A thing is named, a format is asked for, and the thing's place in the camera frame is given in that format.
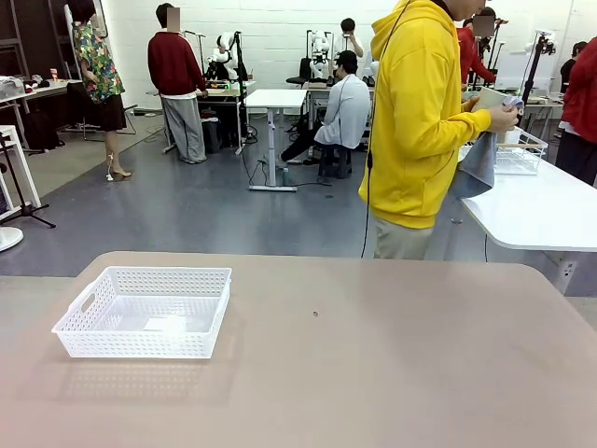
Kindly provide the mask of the person's right hand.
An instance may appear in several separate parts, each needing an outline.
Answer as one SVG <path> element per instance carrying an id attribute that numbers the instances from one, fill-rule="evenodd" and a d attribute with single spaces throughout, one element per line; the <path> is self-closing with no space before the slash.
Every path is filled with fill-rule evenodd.
<path id="1" fill-rule="evenodd" d="M 515 105 L 497 105 L 489 109 L 491 124 L 490 133 L 505 133 L 517 125 L 519 110 Z"/>

